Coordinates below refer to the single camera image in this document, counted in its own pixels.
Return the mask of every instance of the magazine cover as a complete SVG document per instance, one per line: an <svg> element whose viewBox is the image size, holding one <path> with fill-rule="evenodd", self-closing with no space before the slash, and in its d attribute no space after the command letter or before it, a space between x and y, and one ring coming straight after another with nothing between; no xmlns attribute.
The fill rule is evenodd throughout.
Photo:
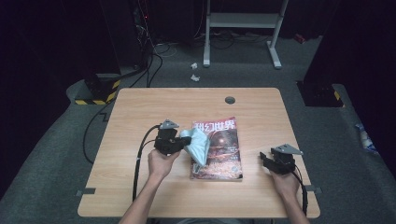
<svg viewBox="0 0 396 224"><path fill-rule="evenodd" d="M191 179L239 180L243 178L235 117L213 121L195 121L210 140L206 166L191 159Z"/></svg>

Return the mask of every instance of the person's left hand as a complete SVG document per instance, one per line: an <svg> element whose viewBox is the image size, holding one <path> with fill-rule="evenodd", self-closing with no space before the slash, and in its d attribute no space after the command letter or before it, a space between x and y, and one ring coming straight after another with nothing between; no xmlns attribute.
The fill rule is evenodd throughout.
<svg viewBox="0 0 396 224"><path fill-rule="evenodd" d="M158 149L153 149L148 154L148 170L149 176L158 178L162 181L172 170L175 159L180 155L175 152L170 156L163 155Z"/></svg>

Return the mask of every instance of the dark background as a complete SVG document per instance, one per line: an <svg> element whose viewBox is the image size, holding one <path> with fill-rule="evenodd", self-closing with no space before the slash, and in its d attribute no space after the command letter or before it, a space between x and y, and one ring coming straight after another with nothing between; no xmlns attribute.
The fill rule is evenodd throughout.
<svg viewBox="0 0 396 224"><path fill-rule="evenodd" d="M180 7L185 6L183 2L187 1L173 2ZM392 24L396 15L395 6L390 0L341 2L332 25L329 26L338 1L290 0L280 35L293 38L295 34L300 34L307 40L324 35L306 80L313 83L337 82L346 86L376 147L395 174L392 167L395 153L391 142L396 130L392 116L396 83L396 36L395 26ZM88 8L100 9L99 1L91 0L86 3ZM133 5L135 1L131 0L129 3ZM81 57L77 57L73 50L71 34L64 26L64 6L61 0L14 0L2 1L0 4L0 90L4 100L1 110L3 135L0 168L3 196L37 141L69 106L66 89L83 79L84 75ZM196 6L196 1L190 4L192 5L188 6L194 6L190 7L194 11L197 8L201 10L201 7ZM213 10L222 11L241 9L245 12L257 12L261 5L268 6L266 10L277 11L279 7L278 3L262 0L244 2L242 6L236 0L213 1L212 4ZM95 13L95 10L76 7L81 7L77 8L78 11L86 15L82 20L92 18ZM194 15L193 19L181 20L181 15L185 14L177 14L177 20L186 21L191 26L196 26L201 17L196 11L190 14ZM99 16L96 21L97 23L92 21L87 24L86 31L93 30L105 20ZM191 38L192 31L193 29L189 29L184 38ZM101 32L85 42L101 43L103 50L95 54L106 55L104 60L109 64L102 69L98 69L96 62L84 64L95 73L117 73L120 65L111 59L115 54L111 47L111 38L108 38L106 29L101 29ZM83 52L90 54L90 51L84 50Z"/></svg>

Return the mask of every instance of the person's right hand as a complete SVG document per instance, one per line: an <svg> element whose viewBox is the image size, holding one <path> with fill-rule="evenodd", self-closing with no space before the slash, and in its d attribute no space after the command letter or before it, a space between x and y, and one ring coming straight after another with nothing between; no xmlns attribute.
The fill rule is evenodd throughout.
<svg viewBox="0 0 396 224"><path fill-rule="evenodd" d="M279 175L270 171L277 193L282 197L296 197L300 182L293 174Z"/></svg>
<svg viewBox="0 0 396 224"><path fill-rule="evenodd" d="M163 155L158 149L153 149L148 154L148 170L149 176L155 177L162 181L172 170L172 165L175 159L180 155L175 152L170 156Z"/></svg>

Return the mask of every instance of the wooden table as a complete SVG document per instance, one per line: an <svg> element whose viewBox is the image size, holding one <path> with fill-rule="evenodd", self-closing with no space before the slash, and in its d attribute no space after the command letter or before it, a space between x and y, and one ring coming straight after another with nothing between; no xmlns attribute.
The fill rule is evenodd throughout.
<svg viewBox="0 0 396 224"><path fill-rule="evenodd" d="M225 103L232 96L235 103ZM86 188L82 217L121 217L132 201L137 150L146 132L170 119L182 130L194 120L236 117L244 178L242 182L190 180L191 157L182 151L171 174L160 186L150 217L286 217L272 177L262 166L259 152L288 143L298 148L280 92L273 88L149 88L120 90ZM147 140L154 139L157 131ZM143 150L137 192L148 177ZM294 156L303 181L310 185L301 156ZM318 217L315 194L308 192L308 217Z"/></svg>

